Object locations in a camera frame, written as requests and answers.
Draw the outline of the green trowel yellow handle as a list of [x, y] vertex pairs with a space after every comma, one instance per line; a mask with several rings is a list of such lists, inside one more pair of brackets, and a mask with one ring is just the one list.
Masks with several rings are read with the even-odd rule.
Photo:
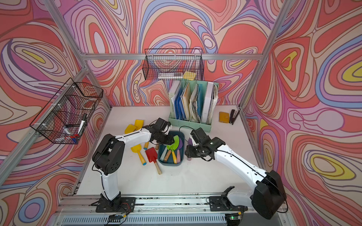
[[164, 159], [165, 161], [167, 161], [169, 159], [169, 157], [172, 156], [173, 163], [177, 164], [176, 154], [174, 152], [176, 148], [177, 148], [176, 143], [167, 146], [167, 154], [166, 154], [165, 159]]

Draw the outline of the green trowel wooden handle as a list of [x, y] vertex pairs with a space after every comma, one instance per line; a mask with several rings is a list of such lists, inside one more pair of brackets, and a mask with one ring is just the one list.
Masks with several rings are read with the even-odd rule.
[[178, 148], [180, 140], [179, 140], [179, 136], [176, 135], [173, 137], [174, 142], [171, 145], [167, 145], [167, 151], [166, 151], [166, 155], [164, 157], [164, 162], [167, 162], [169, 157], [172, 156], [173, 159], [173, 163], [177, 164], [177, 157], [176, 157], [176, 153], [175, 150]]

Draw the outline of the purple trowel pink handle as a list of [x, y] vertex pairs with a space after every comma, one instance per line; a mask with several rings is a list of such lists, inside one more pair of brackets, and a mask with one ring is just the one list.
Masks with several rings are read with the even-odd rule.
[[179, 138], [179, 146], [177, 148], [177, 153], [176, 153], [176, 161], [177, 161], [177, 163], [181, 162], [181, 150], [182, 150], [182, 147], [183, 147], [183, 141], [182, 141], [181, 138]]
[[190, 148], [192, 147], [192, 139], [191, 137], [187, 141], [187, 147], [185, 151], [185, 155], [187, 156], [187, 160], [191, 161]]

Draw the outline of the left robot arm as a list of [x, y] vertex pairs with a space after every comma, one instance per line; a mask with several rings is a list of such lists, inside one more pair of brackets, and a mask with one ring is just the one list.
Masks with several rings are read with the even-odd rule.
[[122, 163], [124, 151], [146, 142], [172, 145], [173, 136], [169, 135], [171, 123], [158, 118], [155, 123], [119, 136], [107, 134], [103, 137], [92, 156], [94, 167], [101, 175], [102, 195], [109, 201], [120, 196], [117, 171]]

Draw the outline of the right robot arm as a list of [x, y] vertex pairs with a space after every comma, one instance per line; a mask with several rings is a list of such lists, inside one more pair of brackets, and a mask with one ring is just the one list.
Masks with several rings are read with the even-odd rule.
[[234, 173], [251, 188], [248, 194], [243, 192], [231, 193], [233, 186], [225, 190], [226, 201], [233, 206], [252, 206], [259, 215], [271, 219], [279, 208], [287, 203], [287, 196], [278, 172], [267, 172], [234, 152], [223, 140], [218, 137], [210, 138], [202, 128], [192, 130], [191, 144], [187, 145], [185, 155], [188, 158], [209, 156]]

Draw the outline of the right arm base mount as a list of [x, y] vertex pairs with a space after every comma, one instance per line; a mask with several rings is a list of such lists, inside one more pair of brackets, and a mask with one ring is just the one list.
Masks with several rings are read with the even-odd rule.
[[244, 213], [248, 207], [241, 205], [233, 205], [227, 195], [235, 186], [228, 187], [220, 196], [210, 196], [206, 199], [206, 203], [210, 207], [210, 211], [239, 211]]

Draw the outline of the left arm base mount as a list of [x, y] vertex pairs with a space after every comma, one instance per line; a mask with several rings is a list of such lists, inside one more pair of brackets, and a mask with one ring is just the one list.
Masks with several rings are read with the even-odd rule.
[[90, 206], [96, 207], [97, 213], [130, 213], [134, 211], [135, 201], [135, 197], [122, 197], [120, 194], [116, 196], [113, 200], [109, 200], [106, 196], [101, 194], [99, 200], [92, 203]]

